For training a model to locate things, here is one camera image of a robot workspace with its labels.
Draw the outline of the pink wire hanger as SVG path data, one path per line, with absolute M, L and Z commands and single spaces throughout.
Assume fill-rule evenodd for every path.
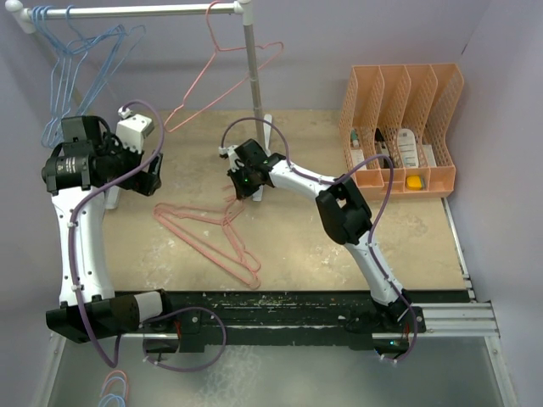
M 233 1 L 235 14 L 241 17 L 243 43 L 227 47 L 214 30 L 212 16 L 219 14 L 227 1 L 209 3 L 204 13 L 205 24 L 213 51 L 202 66 L 200 72 L 186 89 L 179 104 L 167 115 L 164 121 L 165 131 L 172 133 L 199 117 L 203 112 L 214 108 L 219 103 L 240 89 L 249 87 L 249 108 L 256 117 L 265 115 L 260 89 L 260 72 L 278 59 L 284 52 L 284 43 L 272 41 L 258 44 L 255 41 L 255 12 L 252 1 Z M 203 105 L 187 117 L 182 112 L 189 109 L 193 96 L 206 91 Z
M 244 202 L 237 200 L 233 195 L 225 198 L 226 207 L 223 211 L 221 229 L 237 256 L 237 262 L 244 267 L 254 278 L 258 276 L 261 268 L 260 261 L 247 249 L 244 240 L 237 232 L 233 222 L 244 211 Z
M 256 290 L 257 288 L 260 287 L 261 280 L 260 280 L 259 272 L 258 272 L 258 276 L 254 278 L 244 267 L 242 267 L 237 262 L 237 256 L 234 253 L 233 249 L 232 249 L 233 254 L 229 254 L 226 251 L 219 248 L 217 245 L 213 243 L 209 243 L 206 241 L 206 239 L 198 237 L 196 234 L 190 232 L 187 228 L 182 226 L 181 224 L 182 220 L 188 220 L 188 219 L 179 220 L 175 217 L 167 215 L 165 219 L 162 218 L 162 219 L 158 219 L 157 221 L 166 230 L 173 233 L 176 237 L 180 238 L 188 246 L 190 246 L 196 252 L 201 254 L 211 263 L 221 268 L 229 276 L 233 277 L 238 282 L 242 283 L 248 289 Z
M 227 195 L 219 206 L 180 205 L 173 203 L 157 203 L 153 208 L 153 216 L 156 220 L 166 218 L 167 215 L 179 220 L 189 219 L 203 222 L 213 226 L 219 226 L 227 238 L 238 236 L 233 222 L 245 209 L 244 201 L 236 199 L 230 192 L 232 187 L 223 187 Z

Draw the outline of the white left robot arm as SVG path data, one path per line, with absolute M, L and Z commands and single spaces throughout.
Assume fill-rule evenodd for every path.
M 166 332 L 175 316 L 161 290 L 116 296 L 107 270 L 103 220 L 118 202 L 110 181 L 132 171 L 120 188 L 143 196 L 161 186 L 158 153 L 147 170 L 139 169 L 143 142 L 154 129 L 144 115 L 124 113 L 114 131 L 100 117 L 68 117 L 61 121 L 64 140 L 42 168 L 59 224 L 62 285 L 59 308 L 46 313 L 50 330 L 75 343 L 87 343 L 90 326 L 98 339 L 136 331 L 145 321 Z

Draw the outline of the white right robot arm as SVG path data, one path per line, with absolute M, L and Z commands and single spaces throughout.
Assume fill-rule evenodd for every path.
M 417 318 L 406 290 L 373 239 L 377 223 L 352 179 L 341 181 L 307 171 L 280 153 L 266 154 L 254 139 L 219 147 L 219 154 L 229 161 L 227 175 L 238 200 L 269 186 L 298 193 L 316 204 L 327 236 L 346 248 L 364 276 L 378 311 L 378 324 L 385 331 L 398 331 L 406 324 L 407 313 Z

